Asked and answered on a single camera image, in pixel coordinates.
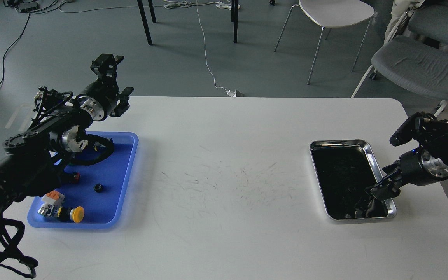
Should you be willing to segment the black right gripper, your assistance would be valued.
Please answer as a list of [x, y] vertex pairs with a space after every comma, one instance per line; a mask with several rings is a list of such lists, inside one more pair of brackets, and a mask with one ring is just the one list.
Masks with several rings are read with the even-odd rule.
[[364, 194], [354, 206], [355, 218], [376, 218], [385, 211], [382, 202], [400, 194], [402, 184], [426, 186], [448, 179], [448, 166], [426, 150], [411, 150], [383, 168], [382, 180], [364, 189]]

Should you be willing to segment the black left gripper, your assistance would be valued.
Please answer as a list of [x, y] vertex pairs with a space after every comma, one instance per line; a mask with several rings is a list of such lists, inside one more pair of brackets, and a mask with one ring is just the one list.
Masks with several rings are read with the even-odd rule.
[[76, 101], [95, 122], [104, 121], [108, 116], [121, 117], [130, 108], [128, 101], [135, 89], [126, 87], [120, 93], [117, 83], [117, 66], [124, 59], [123, 55], [101, 54], [90, 65], [97, 81], [86, 87]]

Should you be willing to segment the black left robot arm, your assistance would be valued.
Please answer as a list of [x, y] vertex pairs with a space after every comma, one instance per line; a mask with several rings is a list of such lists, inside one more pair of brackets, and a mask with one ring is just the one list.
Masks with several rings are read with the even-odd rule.
[[35, 97], [36, 116], [23, 133], [8, 138], [0, 161], [0, 266], [6, 259], [16, 259], [27, 266], [23, 273], [10, 266], [6, 269], [25, 278], [36, 277], [38, 261], [18, 248], [23, 238], [23, 222], [3, 217], [14, 202], [27, 197], [44, 196], [61, 186], [64, 168], [69, 164], [90, 166], [107, 159], [114, 144], [99, 135], [87, 134], [93, 122], [120, 117], [130, 105], [133, 87], [119, 90], [117, 66], [124, 57], [101, 54], [92, 61], [97, 80], [78, 96], [73, 92], [39, 88]]

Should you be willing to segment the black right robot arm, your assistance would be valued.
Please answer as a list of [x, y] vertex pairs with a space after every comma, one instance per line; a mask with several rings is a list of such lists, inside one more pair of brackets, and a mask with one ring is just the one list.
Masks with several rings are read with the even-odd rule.
[[385, 176], [366, 187], [355, 205], [356, 218], [373, 218], [377, 201], [395, 198], [408, 183], [426, 186], [448, 179], [448, 121], [430, 113], [411, 115], [390, 137], [392, 146], [416, 140], [418, 147], [383, 168]]

